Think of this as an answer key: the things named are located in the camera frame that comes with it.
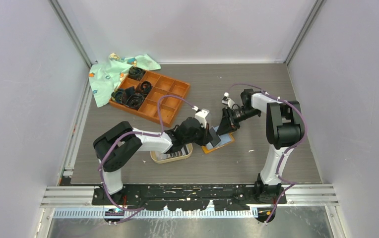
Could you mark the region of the orange leather card holder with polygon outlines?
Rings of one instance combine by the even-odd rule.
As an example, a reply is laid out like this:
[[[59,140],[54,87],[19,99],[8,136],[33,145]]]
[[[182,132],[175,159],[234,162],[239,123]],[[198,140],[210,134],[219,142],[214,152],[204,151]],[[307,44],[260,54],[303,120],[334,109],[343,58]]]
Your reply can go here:
[[[227,134],[223,134],[223,135],[219,135],[220,139],[221,139],[221,142],[214,148],[211,148],[208,146],[208,144],[206,146],[202,146],[202,150],[205,154],[208,154],[208,153],[211,153],[219,148],[222,148],[230,143],[233,143],[235,141],[233,135],[231,133],[227,133]]]

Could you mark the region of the oval wooden card tray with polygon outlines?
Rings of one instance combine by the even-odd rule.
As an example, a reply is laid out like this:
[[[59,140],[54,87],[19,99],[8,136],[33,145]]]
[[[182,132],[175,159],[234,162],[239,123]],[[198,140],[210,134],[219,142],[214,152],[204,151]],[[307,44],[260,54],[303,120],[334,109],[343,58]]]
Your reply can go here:
[[[192,144],[187,144],[180,151],[175,153],[160,153],[157,151],[151,151],[151,159],[157,164],[165,164],[169,162],[184,160],[189,158],[192,155],[193,146]]]

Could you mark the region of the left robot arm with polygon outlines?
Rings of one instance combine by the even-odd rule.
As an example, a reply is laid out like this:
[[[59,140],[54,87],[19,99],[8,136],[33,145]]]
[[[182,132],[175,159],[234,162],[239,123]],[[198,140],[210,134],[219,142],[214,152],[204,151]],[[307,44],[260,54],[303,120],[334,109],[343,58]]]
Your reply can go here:
[[[121,168],[136,152],[155,151],[176,155],[188,144],[217,145],[219,141],[214,128],[209,124],[203,126],[193,117],[162,133],[139,130],[128,121],[122,121],[93,142],[100,163],[98,171],[106,189],[104,197],[113,205],[122,202],[124,191]]]

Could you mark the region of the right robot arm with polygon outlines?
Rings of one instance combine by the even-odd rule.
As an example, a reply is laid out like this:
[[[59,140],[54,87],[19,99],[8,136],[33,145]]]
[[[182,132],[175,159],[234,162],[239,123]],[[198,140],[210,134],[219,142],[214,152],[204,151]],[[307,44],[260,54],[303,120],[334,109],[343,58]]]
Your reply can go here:
[[[254,116],[266,115],[266,139],[269,151],[266,162],[254,184],[255,199],[268,203],[282,192],[281,177],[288,157],[307,134],[300,104],[271,96],[265,91],[245,89],[241,93],[242,105],[237,105],[228,92],[224,93],[222,119],[216,130],[218,135],[237,131],[240,123]]]

